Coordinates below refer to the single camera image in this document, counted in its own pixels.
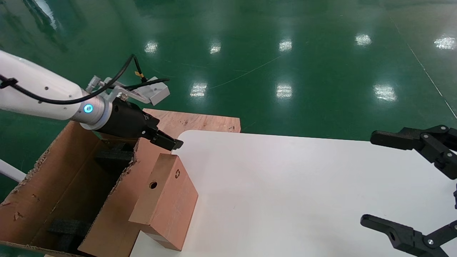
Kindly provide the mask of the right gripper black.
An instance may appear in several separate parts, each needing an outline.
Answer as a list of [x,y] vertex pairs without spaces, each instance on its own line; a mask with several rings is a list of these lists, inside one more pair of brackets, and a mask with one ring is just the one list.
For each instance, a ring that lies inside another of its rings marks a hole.
[[[416,150],[449,179],[455,180],[457,177],[457,130],[455,128],[438,125],[426,130],[403,127],[398,133],[374,131],[370,142],[400,150]],[[457,184],[453,197],[457,210]],[[360,224],[385,234],[394,249],[416,257],[447,257],[441,246],[457,237],[456,221],[428,235],[412,227],[369,214],[362,215]]]

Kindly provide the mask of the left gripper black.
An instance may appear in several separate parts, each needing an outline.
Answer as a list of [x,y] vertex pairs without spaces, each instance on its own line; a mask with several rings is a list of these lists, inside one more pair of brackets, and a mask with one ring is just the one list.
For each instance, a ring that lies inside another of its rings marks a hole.
[[144,112],[138,105],[116,98],[108,121],[95,131],[119,138],[144,137],[169,151],[181,148],[184,142],[159,130],[159,122],[159,119]]

